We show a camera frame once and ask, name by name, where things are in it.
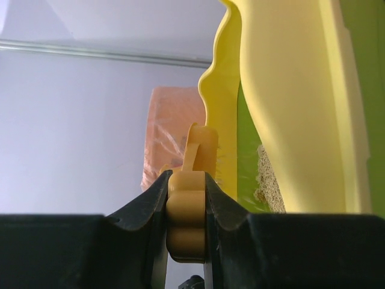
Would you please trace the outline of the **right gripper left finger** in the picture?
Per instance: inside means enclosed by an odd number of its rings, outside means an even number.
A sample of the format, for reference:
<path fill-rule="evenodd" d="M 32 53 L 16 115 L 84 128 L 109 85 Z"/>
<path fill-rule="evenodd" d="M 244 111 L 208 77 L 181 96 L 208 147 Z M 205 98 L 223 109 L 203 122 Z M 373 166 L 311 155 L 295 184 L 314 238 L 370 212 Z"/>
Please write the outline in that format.
<path fill-rule="evenodd" d="M 108 216 L 111 288 L 164 288 L 167 272 L 165 203 L 171 170 L 128 204 Z"/>

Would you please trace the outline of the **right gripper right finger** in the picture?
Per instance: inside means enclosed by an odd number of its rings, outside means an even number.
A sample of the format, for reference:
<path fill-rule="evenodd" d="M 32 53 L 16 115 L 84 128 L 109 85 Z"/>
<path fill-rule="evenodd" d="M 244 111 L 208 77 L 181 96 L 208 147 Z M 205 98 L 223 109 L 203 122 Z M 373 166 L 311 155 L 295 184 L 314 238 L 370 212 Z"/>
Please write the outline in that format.
<path fill-rule="evenodd" d="M 205 174 L 206 288 L 264 288 L 250 213 Z"/>

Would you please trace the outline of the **orange litter scoop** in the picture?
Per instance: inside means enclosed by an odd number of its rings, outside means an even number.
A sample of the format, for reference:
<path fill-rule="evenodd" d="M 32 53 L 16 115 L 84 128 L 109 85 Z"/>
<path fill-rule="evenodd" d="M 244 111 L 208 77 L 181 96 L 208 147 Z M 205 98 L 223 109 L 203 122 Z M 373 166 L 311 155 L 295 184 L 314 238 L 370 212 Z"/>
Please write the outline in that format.
<path fill-rule="evenodd" d="M 165 205 L 166 247 L 176 262 L 205 262 L 206 175 L 216 174 L 217 149 L 217 131 L 193 123 L 186 138 L 182 164 L 177 167 L 165 164 L 159 171 L 172 171 Z"/>

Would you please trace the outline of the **bin with pink bag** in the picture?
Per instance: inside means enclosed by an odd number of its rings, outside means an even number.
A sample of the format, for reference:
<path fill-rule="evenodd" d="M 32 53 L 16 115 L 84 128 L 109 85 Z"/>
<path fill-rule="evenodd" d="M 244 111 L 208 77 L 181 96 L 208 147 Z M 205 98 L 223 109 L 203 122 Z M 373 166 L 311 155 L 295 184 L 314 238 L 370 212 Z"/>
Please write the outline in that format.
<path fill-rule="evenodd" d="M 196 87 L 156 87 L 152 91 L 144 142 L 142 191 L 164 165 L 182 165 L 191 124 L 204 125 L 205 106 Z"/>

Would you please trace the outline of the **yellow green litter box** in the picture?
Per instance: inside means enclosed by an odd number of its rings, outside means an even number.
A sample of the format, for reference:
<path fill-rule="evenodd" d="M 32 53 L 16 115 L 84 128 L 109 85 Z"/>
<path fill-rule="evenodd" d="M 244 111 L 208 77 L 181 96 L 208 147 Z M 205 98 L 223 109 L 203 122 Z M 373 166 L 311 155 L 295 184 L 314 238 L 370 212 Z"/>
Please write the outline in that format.
<path fill-rule="evenodd" d="M 288 212 L 384 216 L 384 2 L 224 6 L 199 81 L 221 189 L 266 211 L 269 160 Z"/>

